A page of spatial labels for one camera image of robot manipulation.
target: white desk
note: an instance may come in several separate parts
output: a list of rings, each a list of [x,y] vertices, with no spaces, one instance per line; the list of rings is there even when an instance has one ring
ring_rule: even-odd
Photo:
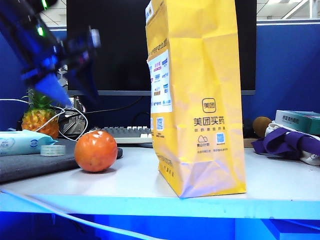
[[[105,173],[81,169],[3,184],[70,213],[320,220],[320,167],[245,149],[247,193],[180,199],[158,172],[152,148],[124,147]],[[0,211],[46,210],[0,194]]]

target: mouse pad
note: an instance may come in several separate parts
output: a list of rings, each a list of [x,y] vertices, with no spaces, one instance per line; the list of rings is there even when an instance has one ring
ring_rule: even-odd
[[[59,139],[56,145],[65,145],[65,155],[41,156],[40,154],[29,154],[1,156],[0,183],[79,168],[74,157],[76,142]]]

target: box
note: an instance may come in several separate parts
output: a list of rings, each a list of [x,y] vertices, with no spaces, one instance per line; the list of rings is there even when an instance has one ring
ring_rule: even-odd
[[[317,112],[277,110],[275,123],[306,134],[320,135],[320,113]]]

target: cable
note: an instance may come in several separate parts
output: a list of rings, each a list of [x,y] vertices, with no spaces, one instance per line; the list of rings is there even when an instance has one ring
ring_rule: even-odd
[[[81,116],[83,116],[83,118],[84,118],[84,120],[85,120],[85,127],[84,127],[83,131],[80,133],[80,135],[79,135],[75,140],[67,137],[66,135],[64,135],[64,134],[59,130],[59,133],[60,133],[63,137],[65,137],[65,138],[68,139],[68,140],[71,140],[71,141],[76,142],[76,141],[78,141],[79,138],[81,138],[81,136],[86,132],[87,127],[88,127],[88,119],[86,118],[86,116],[85,116],[82,112],[80,112],[78,109],[76,109],[76,108],[74,108],[74,107],[66,107],[66,108],[64,108],[64,109],[67,110],[67,111],[70,111],[70,109],[75,110],[75,111],[78,112]]]
[[[15,102],[21,102],[21,103],[25,103],[25,104],[30,104],[29,102],[24,101],[24,100],[20,100],[20,99],[3,98],[3,99],[0,99],[0,101],[15,101]],[[80,115],[83,116],[83,118],[84,118],[84,120],[85,120],[85,127],[84,127],[83,131],[81,132],[81,134],[80,134],[75,140],[73,140],[73,139],[65,136],[60,130],[59,130],[59,133],[60,133],[63,137],[65,137],[66,139],[68,139],[68,140],[71,140],[71,141],[74,141],[74,142],[78,141],[78,139],[86,132],[87,127],[88,127],[88,119],[86,118],[86,116],[85,116],[82,112],[80,112],[78,109],[76,109],[76,108],[74,108],[74,107],[61,108],[61,107],[59,107],[59,106],[52,106],[51,108],[59,109],[59,110],[61,110],[61,112],[59,112],[58,114],[56,114],[56,115],[54,115],[53,117],[51,117],[45,124],[43,124],[43,125],[42,125],[41,127],[39,127],[37,130],[35,130],[35,132],[38,132],[39,130],[41,130],[42,128],[44,128],[46,125],[48,125],[48,124],[49,124],[52,120],[54,120],[56,117],[58,117],[58,116],[60,116],[60,115],[62,115],[62,114],[64,114],[64,113],[66,113],[66,110],[67,110],[67,111],[72,111],[72,112],[74,111],[74,112],[78,112],[78,115],[79,115],[79,116],[80,116]]]
[[[130,103],[130,104],[127,105],[127,106],[122,106],[122,107],[113,108],[113,109],[98,110],[98,111],[88,111],[88,112],[83,112],[83,114],[88,115],[88,114],[95,114],[95,113],[102,113],[102,112],[111,112],[111,111],[118,111],[118,110],[122,110],[122,109],[127,109],[127,108],[131,107],[132,105],[137,104],[138,102],[140,102],[143,98],[144,98],[144,96],[141,96],[138,100],[134,101],[133,103]],[[70,118],[74,118],[74,117],[77,117],[77,116],[80,116],[80,115],[81,115],[81,114],[78,113],[78,114],[74,114],[74,115],[72,115],[72,116],[66,117],[66,118],[64,118],[64,119],[61,119],[61,120],[59,121],[59,123],[68,121]]]
[[[50,123],[53,119],[55,119],[56,117],[60,116],[61,114],[64,114],[66,111],[59,107],[59,106],[55,106],[55,108],[60,109],[61,112],[59,112],[58,114],[54,115],[52,118],[50,118],[45,124],[43,124],[41,127],[39,127],[37,130],[35,130],[35,132],[38,132],[40,129],[44,128],[46,125],[48,125],[48,123]]]
[[[148,117],[150,118],[150,113],[149,113],[149,112],[147,112],[147,111],[139,112],[138,114],[136,114],[136,115],[133,117],[133,119],[132,119],[132,121],[131,121],[131,126],[135,126],[135,122],[136,122],[137,118],[138,118],[140,115],[142,115],[142,114],[146,114],[146,115],[148,115]]]
[[[1,192],[5,193],[5,194],[9,194],[11,196],[14,196],[14,197],[16,197],[18,199],[22,199],[22,200],[25,200],[27,202],[33,203],[33,204],[38,205],[38,206],[40,206],[40,207],[42,207],[44,209],[49,210],[52,213],[55,213],[55,214],[59,215],[61,217],[64,217],[64,218],[67,218],[67,219],[70,219],[70,220],[74,220],[74,221],[76,221],[78,223],[85,224],[85,225],[88,225],[90,227],[94,227],[94,228],[97,228],[97,229],[102,229],[102,230],[113,232],[113,233],[117,233],[117,234],[127,235],[127,236],[130,236],[130,237],[143,239],[143,240],[164,240],[164,239],[161,239],[161,238],[156,238],[156,237],[144,235],[142,233],[129,231],[129,230],[125,230],[125,229],[120,229],[120,228],[116,228],[116,227],[112,227],[112,226],[106,226],[106,225],[102,225],[102,224],[95,223],[95,222],[92,222],[92,221],[84,220],[84,219],[81,219],[79,217],[75,217],[75,216],[69,215],[69,214],[65,213],[64,211],[62,211],[61,209],[53,207],[53,206],[51,206],[51,205],[49,205],[47,203],[44,203],[44,202],[42,202],[42,201],[40,201],[40,200],[38,200],[38,199],[36,199],[34,197],[31,197],[31,196],[28,196],[28,195],[24,195],[24,194],[20,194],[20,193],[14,192],[12,190],[7,190],[7,189],[2,188]]]
[[[23,101],[23,100],[20,100],[20,99],[9,99],[9,98],[5,98],[5,99],[0,99],[0,101],[14,101],[14,102],[21,102],[21,103],[25,103],[25,104],[31,104],[30,102]]]

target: blue wall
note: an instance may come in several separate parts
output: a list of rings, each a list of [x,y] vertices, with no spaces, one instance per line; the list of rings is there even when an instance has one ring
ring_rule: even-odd
[[[243,118],[320,112],[319,60],[319,24],[257,26],[256,94],[242,96]]]
[[[27,88],[20,74],[22,64],[0,34],[0,98],[21,99],[26,95]],[[27,104],[20,102],[0,101],[0,131],[15,128],[17,121],[27,109]]]

